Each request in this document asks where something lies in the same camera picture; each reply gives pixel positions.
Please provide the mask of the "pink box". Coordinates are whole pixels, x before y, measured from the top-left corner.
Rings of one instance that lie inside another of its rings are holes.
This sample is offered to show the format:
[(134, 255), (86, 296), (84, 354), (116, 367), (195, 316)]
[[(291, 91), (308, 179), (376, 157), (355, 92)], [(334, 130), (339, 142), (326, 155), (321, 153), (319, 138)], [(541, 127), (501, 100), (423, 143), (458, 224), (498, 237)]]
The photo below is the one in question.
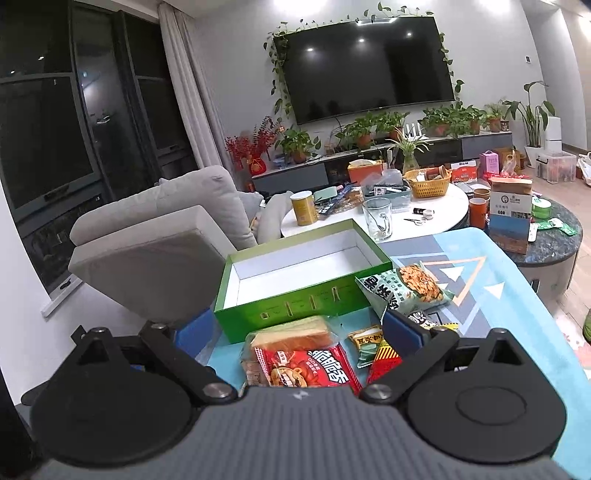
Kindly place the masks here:
[(487, 150), (479, 157), (479, 176), (496, 175), (500, 173), (499, 155), (493, 150)]

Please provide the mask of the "yellow tin can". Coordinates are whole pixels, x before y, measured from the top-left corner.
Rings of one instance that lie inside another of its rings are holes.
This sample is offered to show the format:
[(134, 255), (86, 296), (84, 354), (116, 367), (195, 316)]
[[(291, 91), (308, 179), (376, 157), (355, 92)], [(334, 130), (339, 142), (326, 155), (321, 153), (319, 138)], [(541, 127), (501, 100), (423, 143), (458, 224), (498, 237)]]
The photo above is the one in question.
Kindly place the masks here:
[(290, 201), (298, 226), (308, 226), (318, 221), (318, 211), (315, 209), (314, 194), (311, 191), (294, 193), (290, 196)]

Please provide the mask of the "potted green plant right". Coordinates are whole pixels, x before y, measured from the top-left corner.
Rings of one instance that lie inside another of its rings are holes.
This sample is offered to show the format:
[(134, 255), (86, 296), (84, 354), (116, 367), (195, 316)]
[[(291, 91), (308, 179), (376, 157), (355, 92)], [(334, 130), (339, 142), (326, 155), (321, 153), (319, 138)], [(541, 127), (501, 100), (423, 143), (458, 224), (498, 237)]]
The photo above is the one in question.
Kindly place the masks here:
[(437, 108), (427, 108), (419, 121), (431, 137), (479, 135), (486, 112), (473, 105), (464, 106), (461, 101)]

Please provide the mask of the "brown white carton box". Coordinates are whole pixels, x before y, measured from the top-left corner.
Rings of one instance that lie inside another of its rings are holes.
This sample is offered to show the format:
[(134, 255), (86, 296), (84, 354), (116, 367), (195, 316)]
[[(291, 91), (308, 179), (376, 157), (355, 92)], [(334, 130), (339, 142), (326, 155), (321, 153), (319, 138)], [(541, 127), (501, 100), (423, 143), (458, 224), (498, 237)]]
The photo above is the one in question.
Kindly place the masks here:
[(532, 217), (532, 180), (493, 177), (490, 183), (490, 237), (502, 250), (525, 255)]

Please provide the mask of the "teal plastic tray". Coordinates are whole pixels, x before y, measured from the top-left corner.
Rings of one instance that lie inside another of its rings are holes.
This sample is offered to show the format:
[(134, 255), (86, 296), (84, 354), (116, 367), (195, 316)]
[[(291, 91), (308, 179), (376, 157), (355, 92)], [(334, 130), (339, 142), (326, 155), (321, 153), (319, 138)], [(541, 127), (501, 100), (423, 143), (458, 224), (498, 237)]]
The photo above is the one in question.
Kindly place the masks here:
[(406, 181), (403, 181), (401, 185), (363, 185), (362, 191), (366, 200), (374, 197), (388, 199), (393, 211), (408, 209), (412, 200), (412, 189)]

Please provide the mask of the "tall leafy floor plant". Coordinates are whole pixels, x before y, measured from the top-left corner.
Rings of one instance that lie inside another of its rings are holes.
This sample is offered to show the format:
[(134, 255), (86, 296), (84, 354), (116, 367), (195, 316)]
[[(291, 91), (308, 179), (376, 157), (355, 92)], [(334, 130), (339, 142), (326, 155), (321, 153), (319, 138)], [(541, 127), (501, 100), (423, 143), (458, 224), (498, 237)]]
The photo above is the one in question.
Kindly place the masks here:
[(531, 167), (534, 166), (538, 154), (543, 150), (542, 133), (547, 129), (549, 119), (556, 116), (555, 107), (550, 101), (543, 100), (538, 105), (532, 104), (531, 90), (537, 85), (544, 89), (548, 87), (543, 80), (529, 82), (523, 85), (523, 89), (527, 93), (526, 102), (501, 101), (501, 104), (507, 109), (505, 116), (510, 116), (513, 120), (520, 116), (522, 119), (526, 135), (526, 156)]

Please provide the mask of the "red flower arrangement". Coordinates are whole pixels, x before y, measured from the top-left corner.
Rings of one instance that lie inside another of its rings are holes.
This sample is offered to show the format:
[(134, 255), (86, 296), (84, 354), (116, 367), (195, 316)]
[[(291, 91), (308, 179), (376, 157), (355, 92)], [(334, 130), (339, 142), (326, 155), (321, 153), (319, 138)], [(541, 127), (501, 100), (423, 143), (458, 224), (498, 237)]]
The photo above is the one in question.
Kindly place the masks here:
[(235, 168), (239, 170), (246, 167), (252, 177), (266, 173), (263, 155), (270, 153), (279, 131), (276, 121), (266, 116), (252, 134), (226, 137), (225, 149), (235, 163)]

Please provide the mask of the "grass plant in vase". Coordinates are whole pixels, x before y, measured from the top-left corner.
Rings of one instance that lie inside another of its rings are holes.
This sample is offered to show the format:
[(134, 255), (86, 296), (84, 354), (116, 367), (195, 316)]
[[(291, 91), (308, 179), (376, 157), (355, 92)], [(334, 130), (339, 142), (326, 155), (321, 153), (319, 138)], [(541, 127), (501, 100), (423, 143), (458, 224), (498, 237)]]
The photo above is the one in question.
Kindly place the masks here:
[(406, 134), (401, 128), (394, 130), (396, 135), (390, 138), (390, 149), (397, 149), (403, 154), (402, 173), (406, 175), (412, 170), (420, 168), (416, 159), (416, 153), (426, 153), (430, 150), (431, 143), (425, 135)]

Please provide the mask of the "grey sofa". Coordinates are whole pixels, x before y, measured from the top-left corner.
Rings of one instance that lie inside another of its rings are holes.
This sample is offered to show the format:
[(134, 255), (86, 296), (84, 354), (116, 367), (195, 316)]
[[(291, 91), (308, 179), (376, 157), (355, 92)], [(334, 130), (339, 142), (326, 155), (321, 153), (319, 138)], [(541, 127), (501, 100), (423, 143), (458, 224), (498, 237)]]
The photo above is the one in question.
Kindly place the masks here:
[(205, 167), (79, 217), (69, 270), (139, 317), (188, 321), (209, 308), (226, 258), (280, 239), (290, 192), (270, 200)]

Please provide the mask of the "wall mounted television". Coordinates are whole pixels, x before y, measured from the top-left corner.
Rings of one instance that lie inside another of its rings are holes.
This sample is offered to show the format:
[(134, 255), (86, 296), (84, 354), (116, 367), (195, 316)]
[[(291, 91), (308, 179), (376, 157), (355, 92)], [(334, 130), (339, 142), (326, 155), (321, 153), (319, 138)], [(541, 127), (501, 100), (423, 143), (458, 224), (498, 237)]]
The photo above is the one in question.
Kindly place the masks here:
[(273, 39), (297, 123), (455, 99), (450, 59), (431, 16), (347, 22)]

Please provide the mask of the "green cardboard box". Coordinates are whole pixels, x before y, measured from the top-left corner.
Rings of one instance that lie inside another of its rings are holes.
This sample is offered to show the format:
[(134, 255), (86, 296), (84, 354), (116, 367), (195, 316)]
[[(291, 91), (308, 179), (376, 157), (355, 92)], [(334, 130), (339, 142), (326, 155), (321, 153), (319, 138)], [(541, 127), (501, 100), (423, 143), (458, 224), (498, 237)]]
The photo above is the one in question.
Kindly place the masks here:
[(356, 221), (346, 220), (228, 256), (214, 315), (230, 343), (253, 331), (369, 305), (356, 279), (393, 268)]

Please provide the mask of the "green cracker snack bag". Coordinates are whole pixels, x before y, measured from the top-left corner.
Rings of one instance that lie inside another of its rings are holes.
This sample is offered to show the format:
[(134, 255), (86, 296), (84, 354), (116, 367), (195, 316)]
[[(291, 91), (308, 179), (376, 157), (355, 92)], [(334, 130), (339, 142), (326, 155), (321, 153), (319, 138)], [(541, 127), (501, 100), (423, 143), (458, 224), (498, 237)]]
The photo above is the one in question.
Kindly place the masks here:
[(380, 320), (387, 312), (409, 316), (446, 305), (455, 297), (423, 263), (356, 278), (356, 285)]

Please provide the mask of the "clear plastic storage bin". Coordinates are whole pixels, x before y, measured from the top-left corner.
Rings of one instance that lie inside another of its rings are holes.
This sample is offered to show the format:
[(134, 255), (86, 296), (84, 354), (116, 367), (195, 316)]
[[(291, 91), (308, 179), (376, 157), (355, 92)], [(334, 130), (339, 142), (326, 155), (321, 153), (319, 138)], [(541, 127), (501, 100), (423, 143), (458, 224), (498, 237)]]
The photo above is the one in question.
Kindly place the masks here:
[(550, 184), (574, 182), (577, 157), (567, 152), (541, 152), (536, 159), (536, 175)]

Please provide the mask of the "yellow red striped snack bag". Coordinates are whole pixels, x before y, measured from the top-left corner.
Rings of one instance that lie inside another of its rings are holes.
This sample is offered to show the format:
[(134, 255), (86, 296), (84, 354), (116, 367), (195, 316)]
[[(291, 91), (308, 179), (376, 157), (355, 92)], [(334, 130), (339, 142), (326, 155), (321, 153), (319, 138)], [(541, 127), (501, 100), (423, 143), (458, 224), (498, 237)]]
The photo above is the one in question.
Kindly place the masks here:
[(370, 372), (367, 378), (369, 384), (377, 382), (402, 362), (401, 356), (394, 351), (392, 346), (383, 340), (378, 347), (374, 361), (370, 366)]

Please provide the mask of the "clear drinking glass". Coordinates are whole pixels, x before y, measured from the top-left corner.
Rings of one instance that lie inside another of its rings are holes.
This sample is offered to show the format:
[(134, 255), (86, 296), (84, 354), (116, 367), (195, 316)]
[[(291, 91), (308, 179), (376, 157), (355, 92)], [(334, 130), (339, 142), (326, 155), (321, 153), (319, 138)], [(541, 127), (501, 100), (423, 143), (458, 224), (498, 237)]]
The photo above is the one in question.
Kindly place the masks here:
[(372, 197), (363, 202), (368, 233), (376, 242), (382, 242), (392, 236), (392, 208), (388, 198)]

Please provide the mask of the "wrapped toast bread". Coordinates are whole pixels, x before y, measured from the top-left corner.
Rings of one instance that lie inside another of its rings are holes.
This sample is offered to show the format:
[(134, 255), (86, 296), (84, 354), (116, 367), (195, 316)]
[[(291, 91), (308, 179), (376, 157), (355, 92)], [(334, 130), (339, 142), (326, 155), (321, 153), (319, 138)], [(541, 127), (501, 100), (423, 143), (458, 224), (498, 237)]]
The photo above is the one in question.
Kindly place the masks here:
[(267, 386), (269, 381), (256, 358), (256, 349), (276, 351), (308, 351), (332, 347), (339, 342), (338, 335), (329, 326), (328, 318), (315, 315), (280, 325), (250, 332), (242, 346), (240, 365), (245, 372), (245, 384)]

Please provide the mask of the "white round coffee table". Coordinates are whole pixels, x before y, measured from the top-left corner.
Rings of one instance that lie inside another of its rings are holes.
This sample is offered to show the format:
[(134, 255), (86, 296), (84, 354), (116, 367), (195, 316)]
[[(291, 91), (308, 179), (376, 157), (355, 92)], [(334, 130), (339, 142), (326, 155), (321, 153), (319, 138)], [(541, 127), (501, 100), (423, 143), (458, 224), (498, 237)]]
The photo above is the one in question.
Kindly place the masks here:
[[(450, 185), (443, 197), (413, 199), (407, 209), (394, 212), (393, 234), (389, 241), (434, 235), (463, 228), (468, 222), (468, 214), (468, 196), (459, 187)], [(355, 220), (363, 231), (369, 232), (362, 206), (325, 219), (319, 218), (317, 222), (307, 226), (298, 225), (294, 210), (290, 210), (283, 217), (280, 232), (283, 237), (290, 237), (345, 220)]]

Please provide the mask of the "potted green plant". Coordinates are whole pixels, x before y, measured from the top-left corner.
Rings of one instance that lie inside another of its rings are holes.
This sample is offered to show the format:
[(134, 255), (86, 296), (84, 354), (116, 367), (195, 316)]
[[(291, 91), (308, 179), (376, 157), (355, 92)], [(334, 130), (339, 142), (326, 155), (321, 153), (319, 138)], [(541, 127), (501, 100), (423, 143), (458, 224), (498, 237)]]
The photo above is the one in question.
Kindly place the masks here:
[(464, 106), (461, 101), (437, 108), (427, 108), (419, 121), (431, 137), (479, 135), (486, 112), (473, 105)]
[(365, 149), (374, 138), (400, 140), (409, 112), (383, 111), (369, 112), (353, 120), (335, 133), (339, 142)]
[(290, 157), (296, 164), (304, 163), (311, 153), (320, 150), (322, 142), (318, 137), (311, 139), (305, 130), (288, 128), (280, 133), (276, 140), (276, 148), (280, 148), (283, 154)]

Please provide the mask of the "small green snack packet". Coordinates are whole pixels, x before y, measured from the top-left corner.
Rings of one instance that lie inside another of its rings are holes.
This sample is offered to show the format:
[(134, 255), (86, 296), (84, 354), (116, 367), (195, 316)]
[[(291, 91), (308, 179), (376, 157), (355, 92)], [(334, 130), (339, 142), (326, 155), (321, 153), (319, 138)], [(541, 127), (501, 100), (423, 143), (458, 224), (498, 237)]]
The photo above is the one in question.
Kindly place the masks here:
[(377, 351), (383, 341), (383, 331), (380, 326), (373, 325), (349, 333), (348, 339), (353, 343), (358, 352), (356, 367), (363, 369), (373, 364)]

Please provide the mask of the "yellow woven basket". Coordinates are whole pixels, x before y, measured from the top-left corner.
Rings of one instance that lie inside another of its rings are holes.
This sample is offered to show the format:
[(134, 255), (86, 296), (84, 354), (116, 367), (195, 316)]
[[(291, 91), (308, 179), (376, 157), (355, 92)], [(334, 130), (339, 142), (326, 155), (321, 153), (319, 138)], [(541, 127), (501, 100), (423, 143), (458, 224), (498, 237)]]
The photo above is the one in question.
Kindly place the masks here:
[(452, 172), (445, 166), (415, 169), (404, 174), (416, 199), (431, 199), (447, 194)]

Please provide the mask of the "orange storage box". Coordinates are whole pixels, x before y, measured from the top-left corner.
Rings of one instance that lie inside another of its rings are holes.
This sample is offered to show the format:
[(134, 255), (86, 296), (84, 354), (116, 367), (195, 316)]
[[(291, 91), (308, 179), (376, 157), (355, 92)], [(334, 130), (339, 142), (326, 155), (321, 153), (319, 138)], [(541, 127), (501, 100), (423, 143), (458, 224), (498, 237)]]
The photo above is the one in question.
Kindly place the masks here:
[(381, 175), (384, 171), (384, 162), (382, 160), (358, 159), (349, 162), (348, 174), (349, 181), (353, 184), (361, 184), (363, 180), (370, 175)]

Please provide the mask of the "potted green plant middle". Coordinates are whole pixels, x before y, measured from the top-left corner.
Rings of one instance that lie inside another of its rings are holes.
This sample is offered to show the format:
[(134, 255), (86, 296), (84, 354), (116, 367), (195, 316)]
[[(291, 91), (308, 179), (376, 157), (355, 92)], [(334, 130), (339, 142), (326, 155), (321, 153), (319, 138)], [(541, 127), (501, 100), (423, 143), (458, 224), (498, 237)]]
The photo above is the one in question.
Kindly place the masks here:
[(365, 149), (374, 138), (400, 140), (409, 112), (383, 111), (369, 112), (353, 120), (335, 133), (339, 142)]

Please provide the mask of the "potted green plant left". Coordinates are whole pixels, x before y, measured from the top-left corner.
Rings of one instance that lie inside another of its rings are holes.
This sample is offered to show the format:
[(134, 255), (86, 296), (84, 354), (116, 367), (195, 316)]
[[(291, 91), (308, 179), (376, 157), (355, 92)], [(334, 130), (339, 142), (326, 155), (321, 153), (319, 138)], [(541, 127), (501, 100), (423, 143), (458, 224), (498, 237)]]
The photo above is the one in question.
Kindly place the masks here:
[(320, 150), (322, 142), (318, 137), (311, 139), (305, 130), (288, 128), (280, 133), (276, 140), (276, 148), (280, 148), (283, 154), (290, 157), (296, 164), (304, 163), (311, 153)]

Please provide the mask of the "orange cup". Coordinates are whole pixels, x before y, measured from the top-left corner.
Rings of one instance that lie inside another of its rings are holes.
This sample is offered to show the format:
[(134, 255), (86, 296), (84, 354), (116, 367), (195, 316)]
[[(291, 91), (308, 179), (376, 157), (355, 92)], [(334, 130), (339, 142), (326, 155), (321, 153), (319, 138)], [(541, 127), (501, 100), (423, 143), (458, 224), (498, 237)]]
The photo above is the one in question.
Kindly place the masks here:
[(484, 198), (474, 197), (469, 201), (470, 225), (484, 230), (487, 225), (488, 201)]

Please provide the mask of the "dark marble round table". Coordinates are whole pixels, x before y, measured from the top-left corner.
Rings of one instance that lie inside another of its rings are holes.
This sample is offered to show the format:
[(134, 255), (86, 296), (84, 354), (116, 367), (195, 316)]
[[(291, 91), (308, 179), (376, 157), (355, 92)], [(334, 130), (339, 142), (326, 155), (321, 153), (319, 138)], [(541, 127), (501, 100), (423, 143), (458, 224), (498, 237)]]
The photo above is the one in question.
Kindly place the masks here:
[[(532, 207), (541, 201), (540, 197), (533, 197)], [(561, 227), (538, 229), (533, 242), (528, 238), (525, 255), (505, 252), (543, 302), (556, 299), (568, 289), (583, 240), (582, 226), (570, 210), (552, 202), (550, 213), (563, 223)], [(532, 212), (530, 225), (547, 223)]]

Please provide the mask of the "white curtain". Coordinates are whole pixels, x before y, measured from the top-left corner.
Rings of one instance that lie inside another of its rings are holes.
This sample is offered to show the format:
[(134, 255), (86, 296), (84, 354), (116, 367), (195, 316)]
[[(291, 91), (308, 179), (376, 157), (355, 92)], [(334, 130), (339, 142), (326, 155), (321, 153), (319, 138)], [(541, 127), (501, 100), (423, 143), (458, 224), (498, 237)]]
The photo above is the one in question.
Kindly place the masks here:
[(173, 91), (197, 166), (222, 166), (240, 187), (200, 62), (194, 20), (165, 1), (157, 12)]

